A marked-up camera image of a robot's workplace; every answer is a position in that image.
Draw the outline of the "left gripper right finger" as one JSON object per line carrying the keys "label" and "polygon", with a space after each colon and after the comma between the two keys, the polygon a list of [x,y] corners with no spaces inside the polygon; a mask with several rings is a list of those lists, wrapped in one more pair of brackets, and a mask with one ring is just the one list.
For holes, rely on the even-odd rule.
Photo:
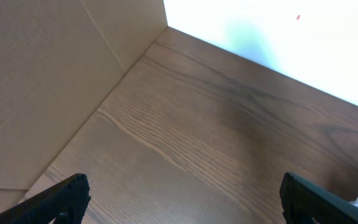
{"label": "left gripper right finger", "polygon": [[292,172],[283,177],[280,199],[289,224],[358,224],[358,203],[351,204]]}

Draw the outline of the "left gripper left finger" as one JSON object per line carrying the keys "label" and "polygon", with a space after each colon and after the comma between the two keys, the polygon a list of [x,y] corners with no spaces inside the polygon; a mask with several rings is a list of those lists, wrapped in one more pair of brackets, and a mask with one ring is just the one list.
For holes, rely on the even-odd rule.
{"label": "left gripper left finger", "polygon": [[81,224],[90,200],[87,176],[77,173],[0,213],[0,224]]}

